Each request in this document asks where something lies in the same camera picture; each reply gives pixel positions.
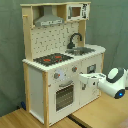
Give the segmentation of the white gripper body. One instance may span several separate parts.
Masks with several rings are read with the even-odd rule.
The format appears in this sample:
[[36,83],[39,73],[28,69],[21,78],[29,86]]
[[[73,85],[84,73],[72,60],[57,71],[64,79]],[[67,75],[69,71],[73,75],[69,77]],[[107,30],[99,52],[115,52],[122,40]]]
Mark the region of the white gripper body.
[[79,81],[82,84],[82,88],[96,87],[101,89],[105,85],[106,76],[102,73],[80,74]]

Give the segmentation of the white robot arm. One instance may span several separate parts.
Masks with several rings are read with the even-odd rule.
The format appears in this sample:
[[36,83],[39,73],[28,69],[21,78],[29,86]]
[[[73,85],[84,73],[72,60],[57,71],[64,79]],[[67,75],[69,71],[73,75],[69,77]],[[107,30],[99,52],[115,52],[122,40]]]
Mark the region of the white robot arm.
[[79,80],[88,87],[95,86],[107,95],[120,99],[128,89],[128,70],[113,68],[107,75],[103,73],[80,74]]

